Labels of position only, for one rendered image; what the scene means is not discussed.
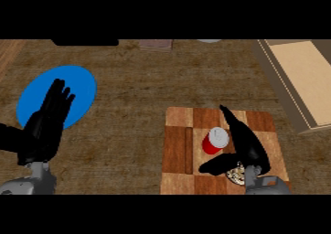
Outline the checkered wooden cutting board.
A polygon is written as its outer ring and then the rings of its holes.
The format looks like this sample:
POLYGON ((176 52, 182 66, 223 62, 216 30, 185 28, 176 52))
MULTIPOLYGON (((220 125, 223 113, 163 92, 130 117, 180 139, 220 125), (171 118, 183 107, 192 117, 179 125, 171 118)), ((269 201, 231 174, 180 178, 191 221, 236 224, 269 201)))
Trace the checkered wooden cutting board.
MULTIPOLYGON (((270 160, 269 176, 278 176, 291 185, 269 112, 233 111, 236 118, 257 135, 270 160)), ((229 194, 245 192, 245 187, 231 182, 226 175, 198 172, 200 166, 222 153, 233 153, 233 143, 213 155, 202 150, 202 141, 213 127, 229 130, 220 109, 169 107, 166 111, 166 143, 163 156, 161 194, 229 194)))

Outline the red can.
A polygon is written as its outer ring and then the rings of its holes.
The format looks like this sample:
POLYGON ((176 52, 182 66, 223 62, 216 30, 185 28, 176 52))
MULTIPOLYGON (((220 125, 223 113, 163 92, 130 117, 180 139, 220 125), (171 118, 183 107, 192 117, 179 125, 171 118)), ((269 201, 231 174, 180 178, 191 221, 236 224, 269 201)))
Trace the red can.
POLYGON ((202 150, 216 154, 229 145, 229 133, 222 127, 213 127, 202 140, 202 150))

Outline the pinkish grey block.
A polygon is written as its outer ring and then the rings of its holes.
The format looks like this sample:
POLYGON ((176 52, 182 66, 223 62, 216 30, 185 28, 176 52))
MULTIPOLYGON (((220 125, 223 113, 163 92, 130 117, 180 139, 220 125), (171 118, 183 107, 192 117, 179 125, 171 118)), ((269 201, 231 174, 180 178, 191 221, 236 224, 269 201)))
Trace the pinkish grey block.
POLYGON ((170 50, 173 48, 173 40, 171 39, 142 39, 139 41, 139 46, 142 49, 170 50))

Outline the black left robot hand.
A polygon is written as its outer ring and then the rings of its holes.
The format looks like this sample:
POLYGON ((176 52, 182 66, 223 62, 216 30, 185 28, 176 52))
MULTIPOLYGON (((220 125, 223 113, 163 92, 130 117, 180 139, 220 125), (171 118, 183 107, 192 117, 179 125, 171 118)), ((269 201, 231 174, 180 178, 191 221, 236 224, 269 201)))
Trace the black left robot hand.
POLYGON ((18 154, 18 165, 49 162, 58 151, 74 96, 65 98, 70 90, 58 94, 61 80, 47 92, 44 105, 33 113, 24 129, 0 123, 0 150, 18 154))

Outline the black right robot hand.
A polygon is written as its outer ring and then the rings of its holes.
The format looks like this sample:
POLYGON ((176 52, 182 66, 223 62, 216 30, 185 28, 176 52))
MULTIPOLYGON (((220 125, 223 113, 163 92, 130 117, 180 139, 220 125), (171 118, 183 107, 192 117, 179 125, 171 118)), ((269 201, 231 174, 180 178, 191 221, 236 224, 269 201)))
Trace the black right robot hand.
POLYGON ((245 123, 238 120, 229 108, 220 106, 220 110, 229 124, 235 153, 220 154, 200 166, 198 172, 219 176, 236 168, 238 163, 242 163, 244 167, 250 165, 260 167, 260 174, 264 175, 272 167, 260 139, 245 123))

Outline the speckled pale round object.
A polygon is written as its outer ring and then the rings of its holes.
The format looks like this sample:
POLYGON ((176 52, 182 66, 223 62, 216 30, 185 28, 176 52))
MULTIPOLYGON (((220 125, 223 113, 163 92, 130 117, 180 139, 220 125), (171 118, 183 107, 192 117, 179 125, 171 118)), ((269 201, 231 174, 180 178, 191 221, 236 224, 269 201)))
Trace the speckled pale round object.
POLYGON ((244 185, 244 165, 238 163, 238 166, 226 172, 229 181, 242 186, 244 185))

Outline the blue oval plate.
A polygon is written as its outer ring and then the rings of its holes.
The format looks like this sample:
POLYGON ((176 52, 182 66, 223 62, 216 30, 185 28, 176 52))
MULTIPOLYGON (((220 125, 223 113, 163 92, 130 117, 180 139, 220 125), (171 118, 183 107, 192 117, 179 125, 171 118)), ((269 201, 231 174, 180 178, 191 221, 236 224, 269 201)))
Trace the blue oval plate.
POLYGON ((64 128, 73 127, 89 112, 98 95, 95 75, 83 66, 62 65, 43 71, 24 88, 16 105, 16 119, 22 127, 27 125, 33 113, 44 105, 47 92, 56 80, 61 80, 58 94, 70 90, 65 98, 74 96, 64 128))

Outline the cardboard box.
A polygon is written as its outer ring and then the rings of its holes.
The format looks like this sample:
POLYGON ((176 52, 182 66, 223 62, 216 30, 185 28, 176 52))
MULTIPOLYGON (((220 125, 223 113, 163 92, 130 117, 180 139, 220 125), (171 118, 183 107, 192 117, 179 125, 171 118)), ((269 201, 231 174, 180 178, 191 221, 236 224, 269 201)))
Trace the cardboard box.
POLYGON ((331 39, 257 39, 254 54, 296 131, 331 129, 331 39))

